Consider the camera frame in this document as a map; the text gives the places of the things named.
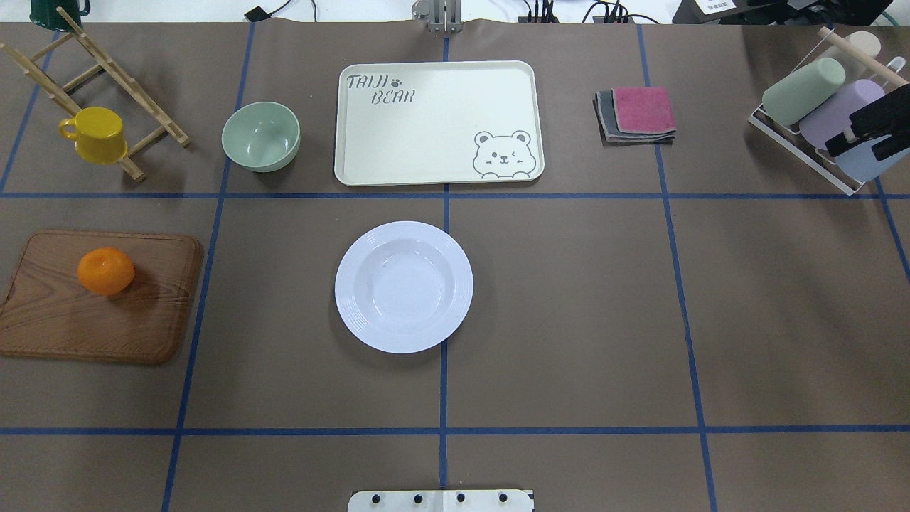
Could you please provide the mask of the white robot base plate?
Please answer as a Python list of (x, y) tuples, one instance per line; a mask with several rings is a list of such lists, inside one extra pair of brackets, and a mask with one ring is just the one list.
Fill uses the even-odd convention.
[(535, 511), (532, 491), (428, 489), (355, 492), (348, 511)]

